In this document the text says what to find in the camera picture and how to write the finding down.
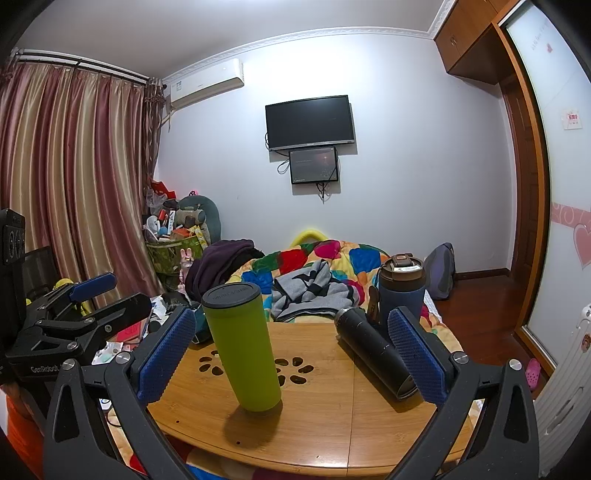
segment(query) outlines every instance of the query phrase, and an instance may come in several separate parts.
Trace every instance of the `pink slipper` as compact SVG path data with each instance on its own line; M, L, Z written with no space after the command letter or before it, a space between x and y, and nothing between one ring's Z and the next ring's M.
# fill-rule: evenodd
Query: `pink slipper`
M530 363L527 364L527 368L525 369L525 377L527 378L527 384L530 386L531 391L534 391L538 386L541 370L542 367L540 362L538 362L535 358L532 358Z

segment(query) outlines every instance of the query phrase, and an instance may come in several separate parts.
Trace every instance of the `pink bunny toy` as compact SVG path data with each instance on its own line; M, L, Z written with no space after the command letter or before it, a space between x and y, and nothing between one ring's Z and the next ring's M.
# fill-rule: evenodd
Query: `pink bunny toy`
M189 273L189 269L193 265L193 253L191 252L190 248L187 248L187 251L184 248L181 249L181 270L178 272L178 279L180 282L178 283L177 290L181 293L185 293L185 279L187 278L187 274Z

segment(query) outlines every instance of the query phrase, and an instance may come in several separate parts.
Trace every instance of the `black tumbler lid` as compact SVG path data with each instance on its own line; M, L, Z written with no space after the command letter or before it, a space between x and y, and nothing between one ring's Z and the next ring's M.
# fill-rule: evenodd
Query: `black tumbler lid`
M229 309L253 301L260 294L261 288L254 283L226 283L205 292L201 303L208 309Z

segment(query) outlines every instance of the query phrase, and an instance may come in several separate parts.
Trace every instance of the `green tumbler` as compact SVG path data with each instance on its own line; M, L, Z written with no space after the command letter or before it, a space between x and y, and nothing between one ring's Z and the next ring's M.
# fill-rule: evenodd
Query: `green tumbler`
M228 283L208 290L203 311L230 385L240 405L265 411L281 400L261 289Z

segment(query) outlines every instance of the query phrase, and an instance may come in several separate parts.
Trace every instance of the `air conditioner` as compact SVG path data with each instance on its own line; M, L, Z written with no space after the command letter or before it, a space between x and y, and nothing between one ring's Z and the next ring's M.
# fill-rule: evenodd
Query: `air conditioner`
M239 59L227 60L174 82L170 86L170 103L173 109L178 110L243 85L242 62Z

